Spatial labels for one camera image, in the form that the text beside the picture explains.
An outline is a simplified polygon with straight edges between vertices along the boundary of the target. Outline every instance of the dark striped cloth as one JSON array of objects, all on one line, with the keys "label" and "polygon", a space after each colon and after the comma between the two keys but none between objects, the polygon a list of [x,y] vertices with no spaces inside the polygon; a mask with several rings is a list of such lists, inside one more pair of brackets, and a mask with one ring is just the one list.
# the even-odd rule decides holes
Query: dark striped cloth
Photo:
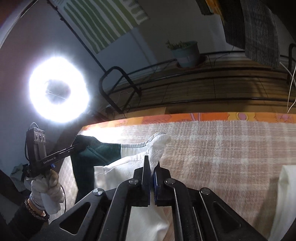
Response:
[{"label": "dark striped cloth", "polygon": [[258,0],[240,0],[245,25],[245,55],[260,64],[279,65],[279,43],[270,9]]},{"label": "dark striped cloth", "polygon": [[227,43],[245,48],[244,16],[239,0],[219,0],[225,20],[224,35]]}]

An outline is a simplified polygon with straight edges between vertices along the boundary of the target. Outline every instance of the blue flower pot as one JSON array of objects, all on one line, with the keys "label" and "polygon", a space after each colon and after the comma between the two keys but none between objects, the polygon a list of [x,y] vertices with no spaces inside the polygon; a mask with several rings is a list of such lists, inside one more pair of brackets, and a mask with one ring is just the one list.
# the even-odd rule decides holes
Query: blue flower pot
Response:
[{"label": "blue flower pot", "polygon": [[195,67],[200,59],[197,42],[190,41],[187,43],[191,43],[191,45],[186,48],[171,50],[182,68]]}]

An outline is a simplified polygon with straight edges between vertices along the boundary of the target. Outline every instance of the beaded bracelet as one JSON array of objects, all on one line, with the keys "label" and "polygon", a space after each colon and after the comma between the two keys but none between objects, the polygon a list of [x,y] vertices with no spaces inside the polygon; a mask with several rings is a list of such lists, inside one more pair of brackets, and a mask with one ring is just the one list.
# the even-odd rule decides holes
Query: beaded bracelet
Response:
[{"label": "beaded bracelet", "polygon": [[25,206],[27,208],[27,210],[29,211],[30,214],[32,214],[32,216],[34,216],[35,218],[39,219],[39,220],[42,220],[42,221],[47,221],[49,219],[49,215],[48,213],[44,210],[45,212],[45,216],[40,216],[38,215],[38,213],[36,213],[29,205],[28,203],[28,199],[25,199]]}]

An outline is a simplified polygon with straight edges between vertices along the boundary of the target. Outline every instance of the potted plant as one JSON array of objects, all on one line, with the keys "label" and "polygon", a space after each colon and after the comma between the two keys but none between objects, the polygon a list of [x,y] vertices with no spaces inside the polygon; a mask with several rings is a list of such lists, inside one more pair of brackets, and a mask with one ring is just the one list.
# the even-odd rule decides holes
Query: potted plant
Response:
[{"label": "potted plant", "polygon": [[168,40],[165,44],[182,68],[195,67],[199,63],[200,52],[196,41],[174,44]]}]

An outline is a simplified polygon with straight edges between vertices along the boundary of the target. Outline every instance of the striped poster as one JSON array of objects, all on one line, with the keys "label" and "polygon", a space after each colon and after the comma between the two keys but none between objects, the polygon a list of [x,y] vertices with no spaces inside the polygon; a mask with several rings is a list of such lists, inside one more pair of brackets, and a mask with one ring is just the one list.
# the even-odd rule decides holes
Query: striped poster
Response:
[{"label": "striped poster", "polygon": [[94,54],[148,19],[136,0],[51,0]]}]

